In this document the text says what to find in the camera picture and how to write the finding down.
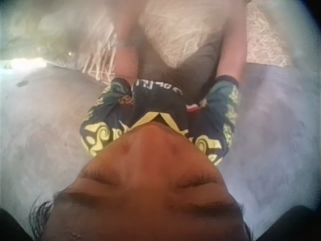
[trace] yellow pattern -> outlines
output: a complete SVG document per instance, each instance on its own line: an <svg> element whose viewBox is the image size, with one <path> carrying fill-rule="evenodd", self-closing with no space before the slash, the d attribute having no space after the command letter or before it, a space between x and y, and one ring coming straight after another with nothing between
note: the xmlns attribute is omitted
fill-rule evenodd
<svg viewBox="0 0 321 241"><path fill-rule="evenodd" d="M218 165L221 163L222 160L223 160L223 158L221 157L219 160L217 160L217 161L214 163L214 166L218 166Z"/></svg>
<svg viewBox="0 0 321 241"><path fill-rule="evenodd" d="M229 97L235 104L239 103L239 91L235 85L233 86L232 93L229 95Z"/></svg>
<svg viewBox="0 0 321 241"><path fill-rule="evenodd" d="M173 120L170 114L160 113L160 115L163 117L167 125L169 125L169 127L172 128L177 133L185 136L189 132L188 130L180 131L179 127L177 126L177 124L175 123L175 121Z"/></svg>
<svg viewBox="0 0 321 241"><path fill-rule="evenodd" d="M90 118L92 118L93 112L94 112L93 110L91 110L90 112L88 112L87 117L85 118L84 122L86 122L87 120L89 120Z"/></svg>
<svg viewBox="0 0 321 241"><path fill-rule="evenodd" d="M217 155L209 155L208 158L210 159L211 162L214 162L217 158Z"/></svg>
<svg viewBox="0 0 321 241"><path fill-rule="evenodd" d="M120 122L121 126L124 128L124 133L127 133L128 131L130 131L130 130L136 128L136 127L139 127L139 126L141 126L143 124L151 122L159 114L162 116L162 118L167 123L167 125L169 125L169 127L172 128L177 133L179 133L179 134L184 136L185 134L187 134L189 132L188 130L180 131L180 129L178 128L177 124L175 123L175 121L173 120L173 118L171 117L170 114L160 113L160 112L148 112L148 113L146 113L131 128L126 126L123 122L121 122L121 121L119 121L119 122Z"/></svg>
<svg viewBox="0 0 321 241"><path fill-rule="evenodd" d="M102 92L102 94L107 93L109 90L110 90L110 86L106 87L106 88L104 89L104 91Z"/></svg>
<svg viewBox="0 0 321 241"><path fill-rule="evenodd" d="M94 145L89 149L89 153L93 156L97 155L97 152L103 149L102 141L108 141L110 137L110 131L106 123L100 122L93 125L87 125L85 130L97 133L96 141Z"/></svg>
<svg viewBox="0 0 321 241"><path fill-rule="evenodd" d="M227 146L230 147L231 144L232 144L232 139L233 139L232 128L229 125L224 124L223 133L224 133L224 136L225 136L225 140L226 140Z"/></svg>
<svg viewBox="0 0 321 241"><path fill-rule="evenodd" d="M94 145L96 143L95 139L92 137L86 137L86 141L88 141L89 144Z"/></svg>
<svg viewBox="0 0 321 241"><path fill-rule="evenodd" d="M97 100L97 103L94 105L94 106L99 106L101 104L104 104L104 98L103 97L100 97L98 100Z"/></svg>
<svg viewBox="0 0 321 241"><path fill-rule="evenodd" d="M138 126L141 126L143 124L146 124L148 122L151 122L153 119L156 118L156 116L158 116L158 112L148 112L146 113L142 118L140 118L130 129L134 129Z"/></svg>
<svg viewBox="0 0 321 241"><path fill-rule="evenodd" d="M236 112L235 112L235 109L234 109L234 107L233 106L231 106L231 105L227 105L227 107L228 107L228 111L227 111L227 113L225 114L225 116L229 119L229 121L233 124L233 125L235 125L235 121L236 121L236 117L237 117L237 114L236 114Z"/></svg>
<svg viewBox="0 0 321 241"><path fill-rule="evenodd" d="M122 134L121 129L114 129L113 128L112 132L113 132L113 135L112 135L113 141L117 140Z"/></svg>
<svg viewBox="0 0 321 241"><path fill-rule="evenodd" d="M126 126L123 122L121 122L121 121L119 121L119 123L121 124L121 126L124 128L124 133L127 133L127 132L129 132L131 129L128 127L128 126Z"/></svg>
<svg viewBox="0 0 321 241"><path fill-rule="evenodd" d="M206 153L207 147L209 149L221 149L221 143L218 140L209 139L207 136L200 136L195 141L195 146L203 153Z"/></svg>

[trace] eyelash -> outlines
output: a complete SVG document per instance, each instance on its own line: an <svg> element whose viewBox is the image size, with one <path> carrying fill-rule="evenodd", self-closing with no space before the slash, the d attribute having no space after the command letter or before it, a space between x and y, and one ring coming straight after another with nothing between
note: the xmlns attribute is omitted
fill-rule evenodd
<svg viewBox="0 0 321 241"><path fill-rule="evenodd" d="M192 176L191 178L184 179L182 184L179 185L180 188L187 187L197 187L201 185L205 185L207 183L216 183L217 180L214 178L213 174L210 172L202 172L196 176Z"/></svg>
<svg viewBox="0 0 321 241"><path fill-rule="evenodd" d="M108 175L105 175L99 171L94 170L84 170L82 175L82 178L88 178L93 179L98 182L103 182L112 186L118 186L120 185L120 182L118 180L115 180L114 178L110 178Z"/></svg>

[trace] dark clothing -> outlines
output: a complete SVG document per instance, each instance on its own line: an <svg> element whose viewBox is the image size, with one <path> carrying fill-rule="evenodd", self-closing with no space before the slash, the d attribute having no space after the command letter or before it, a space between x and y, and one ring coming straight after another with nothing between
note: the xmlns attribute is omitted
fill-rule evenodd
<svg viewBox="0 0 321 241"><path fill-rule="evenodd" d="M123 133L155 121L188 138L217 165L232 143L237 81L218 77L206 101L205 107L187 106L182 91L172 84L139 79L131 90L126 80L117 78L89 110L80 129L82 143L95 156Z"/></svg>

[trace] nose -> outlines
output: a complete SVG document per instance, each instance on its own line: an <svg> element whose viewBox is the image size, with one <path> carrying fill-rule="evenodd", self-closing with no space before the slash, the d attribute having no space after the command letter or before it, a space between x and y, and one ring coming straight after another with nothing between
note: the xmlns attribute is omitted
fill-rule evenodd
<svg viewBox="0 0 321 241"><path fill-rule="evenodd" d="M148 125L130 135L125 154L126 183L132 188L168 185L177 165L177 134L159 125Z"/></svg>

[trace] forearm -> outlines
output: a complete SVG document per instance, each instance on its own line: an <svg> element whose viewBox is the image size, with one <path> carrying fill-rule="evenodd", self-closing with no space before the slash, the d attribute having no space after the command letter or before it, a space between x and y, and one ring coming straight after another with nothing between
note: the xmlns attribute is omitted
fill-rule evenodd
<svg viewBox="0 0 321 241"><path fill-rule="evenodd" d="M114 72L116 77L124 78L130 85L133 85L138 75L138 55L134 44L134 32L138 24L138 16L121 12L117 18L115 24L117 46Z"/></svg>
<svg viewBox="0 0 321 241"><path fill-rule="evenodd" d="M231 0L217 77L226 74L240 81L246 57L246 2Z"/></svg>

